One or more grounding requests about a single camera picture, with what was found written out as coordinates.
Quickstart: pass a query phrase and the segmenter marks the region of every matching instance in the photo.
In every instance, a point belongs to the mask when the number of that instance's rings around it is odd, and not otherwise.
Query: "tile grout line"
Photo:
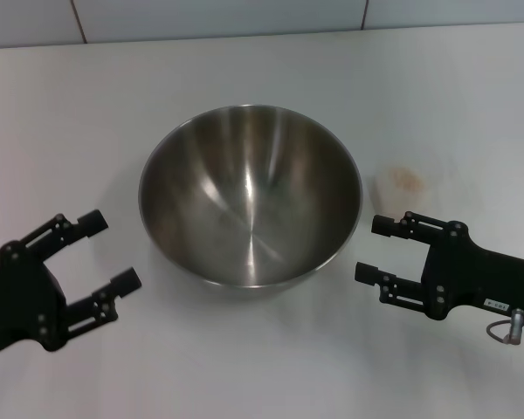
[[[87,44],[86,34],[84,33],[84,28],[81,26],[81,21],[79,20],[79,14],[78,9],[76,9],[76,3],[74,2],[74,0],[70,0],[70,4],[72,5],[73,16],[76,18],[76,23],[78,24],[81,39],[82,41],[84,41],[84,44]]]
[[[365,0],[365,11],[363,12],[363,19],[361,21],[361,30],[365,30],[365,20],[367,20],[367,10],[369,9],[369,0]]]

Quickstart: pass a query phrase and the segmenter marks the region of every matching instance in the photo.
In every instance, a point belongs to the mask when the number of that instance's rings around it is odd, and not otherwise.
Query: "white table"
[[[99,208],[111,228],[48,264],[67,298],[130,265],[143,282],[57,353],[0,353],[0,419],[524,417],[524,343],[485,334],[500,316],[437,322],[353,280],[357,260],[419,280],[427,252],[372,235],[367,195],[341,255],[269,299],[214,294],[152,248],[149,153],[242,103],[316,119],[364,181],[392,150],[432,150],[451,181],[428,215],[524,258],[524,24],[0,50],[0,245]]]

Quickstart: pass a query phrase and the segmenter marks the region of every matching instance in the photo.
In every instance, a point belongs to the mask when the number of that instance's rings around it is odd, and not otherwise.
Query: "metal bowl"
[[[229,106],[177,127],[141,175],[142,221],[162,253],[211,283],[258,288],[316,271],[351,237],[359,172],[314,120]]]

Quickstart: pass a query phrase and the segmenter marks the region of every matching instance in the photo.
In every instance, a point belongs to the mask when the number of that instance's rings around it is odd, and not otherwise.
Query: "white tile wall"
[[[70,0],[0,0],[0,48],[81,42]]]
[[[524,22],[524,0],[369,0],[365,29]]]
[[[76,0],[89,42],[359,29],[365,0]]]

